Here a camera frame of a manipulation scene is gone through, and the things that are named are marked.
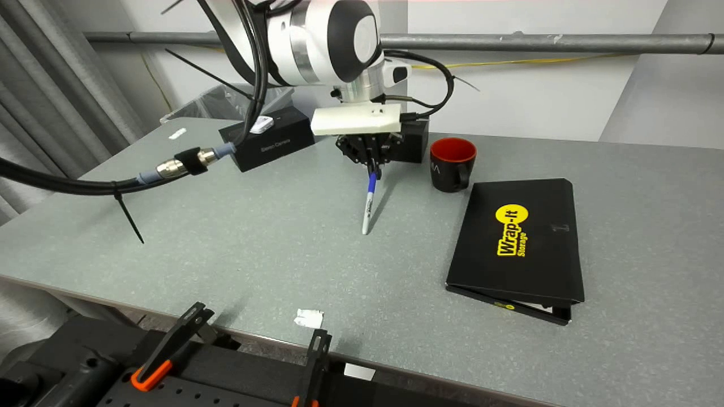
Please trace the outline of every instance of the table surface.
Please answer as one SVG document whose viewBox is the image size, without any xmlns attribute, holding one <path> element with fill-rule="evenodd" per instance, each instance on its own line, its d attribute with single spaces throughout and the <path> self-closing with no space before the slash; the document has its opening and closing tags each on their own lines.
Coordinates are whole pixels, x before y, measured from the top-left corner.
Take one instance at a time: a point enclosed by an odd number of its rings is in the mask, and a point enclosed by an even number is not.
<svg viewBox="0 0 724 407">
<path fill-rule="evenodd" d="M 172 120 L 86 179 L 216 145 L 229 123 Z M 0 274 L 165 314 L 203 301 L 220 326 L 300 345 L 297 309 L 319 309 L 334 352 L 563 406 L 724 400 L 724 151 L 463 137 L 473 181 L 573 183 L 586 302 L 567 327 L 445 290 L 468 195 L 433 189 L 426 164 L 384 168 L 362 236 L 366 171 L 333 139 L 126 196 L 145 245 L 112 197 L 55 194 L 0 228 Z"/>
</svg>

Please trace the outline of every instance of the small white sticker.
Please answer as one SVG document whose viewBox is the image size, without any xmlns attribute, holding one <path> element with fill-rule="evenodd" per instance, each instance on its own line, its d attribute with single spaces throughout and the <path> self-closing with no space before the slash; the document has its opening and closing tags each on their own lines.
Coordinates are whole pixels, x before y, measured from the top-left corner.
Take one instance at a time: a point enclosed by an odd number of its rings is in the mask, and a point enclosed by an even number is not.
<svg viewBox="0 0 724 407">
<path fill-rule="evenodd" d="M 171 134 L 169 136 L 169 140 L 176 140 L 177 138 L 181 137 L 183 133 L 186 133 L 186 127 L 181 127 L 179 130 L 176 130 L 174 134 Z"/>
<path fill-rule="evenodd" d="M 324 312 L 317 309 L 298 309 L 297 317 L 294 318 L 294 323 L 300 327 L 314 328 L 318 330 L 321 328 L 322 319 L 324 318 Z"/>
</svg>

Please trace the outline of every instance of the mug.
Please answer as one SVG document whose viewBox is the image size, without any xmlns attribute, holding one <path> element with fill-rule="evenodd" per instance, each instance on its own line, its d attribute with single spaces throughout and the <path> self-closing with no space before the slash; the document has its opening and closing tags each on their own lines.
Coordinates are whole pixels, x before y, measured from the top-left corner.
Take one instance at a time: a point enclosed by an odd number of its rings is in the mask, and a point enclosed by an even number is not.
<svg viewBox="0 0 724 407">
<path fill-rule="evenodd" d="M 442 192 L 458 192 L 470 185 L 478 154 L 475 144 L 462 138 L 441 138 L 430 146 L 432 185 Z"/>
</svg>

